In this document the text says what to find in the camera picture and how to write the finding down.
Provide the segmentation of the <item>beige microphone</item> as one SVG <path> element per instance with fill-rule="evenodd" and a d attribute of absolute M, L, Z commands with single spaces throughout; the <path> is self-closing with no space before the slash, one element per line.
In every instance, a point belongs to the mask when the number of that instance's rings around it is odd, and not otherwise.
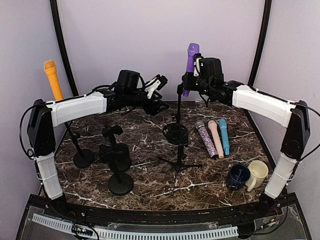
<path fill-rule="evenodd" d="M 222 143 L 221 143 L 221 140 L 220 140 L 220 136 L 219 136 L 219 133 L 218 133 L 217 123 L 215 121 L 213 121 L 213 120 L 210 120 L 208 122 L 208 128 L 209 128 L 209 130 L 211 132 L 211 135 L 212 135 L 212 138 L 213 138 L 213 142 L 214 142 L 215 148 L 217 150 L 218 158 L 219 159 L 223 159 L 224 158 L 224 150 L 223 150 Z"/>

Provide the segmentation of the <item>black stand of orange microphone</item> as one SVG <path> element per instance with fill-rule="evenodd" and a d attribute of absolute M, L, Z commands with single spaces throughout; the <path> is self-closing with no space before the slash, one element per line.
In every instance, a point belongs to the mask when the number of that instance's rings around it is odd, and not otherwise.
<path fill-rule="evenodd" d="M 73 163 L 77 168 L 84 169 L 89 167 L 95 161 L 95 155 L 92 150 L 87 148 L 81 148 L 78 143 L 77 137 L 72 133 L 71 128 L 67 122 L 64 123 L 66 129 L 71 137 L 71 140 L 77 149 L 74 154 Z"/>

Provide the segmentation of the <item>black stand of blue microphone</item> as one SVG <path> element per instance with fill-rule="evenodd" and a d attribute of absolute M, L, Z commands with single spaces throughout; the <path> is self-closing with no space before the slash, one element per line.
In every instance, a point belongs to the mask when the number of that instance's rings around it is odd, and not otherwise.
<path fill-rule="evenodd" d="M 113 175 L 108 180 L 108 189 L 117 196 L 127 195 L 134 188 L 133 178 L 125 172 L 119 172 L 115 160 L 112 159 L 109 163 Z"/>

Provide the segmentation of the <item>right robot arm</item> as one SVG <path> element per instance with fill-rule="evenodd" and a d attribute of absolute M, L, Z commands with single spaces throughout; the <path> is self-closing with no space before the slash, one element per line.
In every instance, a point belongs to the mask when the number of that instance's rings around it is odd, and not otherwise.
<path fill-rule="evenodd" d="M 266 217 L 275 208 L 276 199 L 292 180 L 299 163 L 306 158 L 305 147 L 310 137 L 311 108 L 302 100 L 293 102 L 262 92 L 242 82 L 225 81 L 218 58 L 202 57 L 197 53 L 187 59 L 182 76 L 183 89 L 205 95 L 212 102 L 245 109 L 264 116 L 286 128 L 280 157 L 263 196 L 255 205 L 255 213 Z"/>

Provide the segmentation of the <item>blue microphone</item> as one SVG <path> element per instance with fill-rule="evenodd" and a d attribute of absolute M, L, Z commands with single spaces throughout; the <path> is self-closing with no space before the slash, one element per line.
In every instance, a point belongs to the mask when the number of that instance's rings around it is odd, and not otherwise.
<path fill-rule="evenodd" d="M 226 156 L 229 156 L 230 155 L 230 143 L 229 143 L 227 122 L 224 118 L 219 120 L 219 128 L 220 128 L 220 134 L 221 134 L 224 154 Z"/>

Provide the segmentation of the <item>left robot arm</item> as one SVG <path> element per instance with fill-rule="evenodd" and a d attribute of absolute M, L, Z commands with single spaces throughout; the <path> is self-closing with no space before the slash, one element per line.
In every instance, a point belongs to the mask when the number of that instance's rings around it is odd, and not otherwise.
<path fill-rule="evenodd" d="M 155 116 L 167 104 L 159 91 L 168 83 L 164 75 L 156 75 L 145 82 L 141 74 L 121 70 L 117 81 L 111 85 L 99 85 L 91 92 L 63 100 L 38 99 L 27 109 L 30 117 L 27 136 L 30 149 L 27 157 L 35 161 L 37 175 L 50 200 L 51 210 L 60 218 L 67 218 L 70 206 L 62 199 L 63 190 L 56 168 L 56 138 L 54 128 L 90 115 L 110 113 L 125 107 L 143 108 L 146 114 Z"/>

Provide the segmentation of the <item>black tripod shock-mount stand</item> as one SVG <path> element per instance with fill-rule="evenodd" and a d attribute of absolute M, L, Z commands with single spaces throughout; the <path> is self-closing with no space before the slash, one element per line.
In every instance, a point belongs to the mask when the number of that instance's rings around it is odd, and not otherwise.
<path fill-rule="evenodd" d="M 172 166 L 174 169 L 174 180 L 177 179 L 179 173 L 186 169 L 203 167 L 202 164 L 183 163 L 183 160 L 187 157 L 185 148 L 189 146 L 189 133 L 188 129 L 184 125 L 179 122 L 169 123 L 162 129 L 162 134 L 170 144 L 177 146 L 177 157 L 175 162 L 164 159 L 160 156 L 158 157 L 159 161 L 166 162 Z"/>

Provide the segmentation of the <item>black stand of purple microphone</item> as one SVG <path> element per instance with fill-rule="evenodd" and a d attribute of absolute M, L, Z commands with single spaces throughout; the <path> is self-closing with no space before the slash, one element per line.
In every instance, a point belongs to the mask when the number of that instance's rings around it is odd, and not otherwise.
<path fill-rule="evenodd" d="M 183 94 L 183 84 L 179 84 L 177 86 L 177 95 L 178 95 L 178 99 L 177 99 L 177 112 L 173 115 L 174 119 L 176 121 L 176 124 L 181 126 L 181 101 L 182 101 L 182 94 Z"/>

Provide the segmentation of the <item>glitter silver-head microphone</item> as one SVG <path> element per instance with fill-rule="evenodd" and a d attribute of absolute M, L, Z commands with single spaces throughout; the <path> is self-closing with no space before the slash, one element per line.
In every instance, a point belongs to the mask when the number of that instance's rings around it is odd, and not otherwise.
<path fill-rule="evenodd" d="M 205 148 L 210 156 L 210 158 L 215 158 L 218 155 L 218 152 L 215 148 L 213 141 L 211 140 L 208 131 L 205 127 L 205 124 L 202 120 L 198 120 L 195 123 L 195 128 L 198 130 L 199 135 L 205 145 Z"/>

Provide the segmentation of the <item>orange microphone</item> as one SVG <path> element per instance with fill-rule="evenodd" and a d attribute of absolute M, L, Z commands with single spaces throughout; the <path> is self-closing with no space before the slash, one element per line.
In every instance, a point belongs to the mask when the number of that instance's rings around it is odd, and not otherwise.
<path fill-rule="evenodd" d="M 61 101 L 64 99 L 63 93 L 60 87 L 58 75 L 57 75 L 57 67 L 53 60 L 48 60 L 44 62 L 44 72 L 47 75 L 49 80 L 51 90 L 53 92 L 54 98 L 56 101 Z"/>

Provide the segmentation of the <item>purple microphone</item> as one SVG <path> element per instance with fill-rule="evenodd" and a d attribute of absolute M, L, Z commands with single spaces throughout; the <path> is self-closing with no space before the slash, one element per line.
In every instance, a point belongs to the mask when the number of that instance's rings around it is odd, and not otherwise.
<path fill-rule="evenodd" d="M 197 43 L 190 43 L 187 49 L 186 72 L 194 73 L 194 55 L 199 53 L 200 46 Z M 183 96 L 188 97 L 190 90 L 183 90 Z"/>

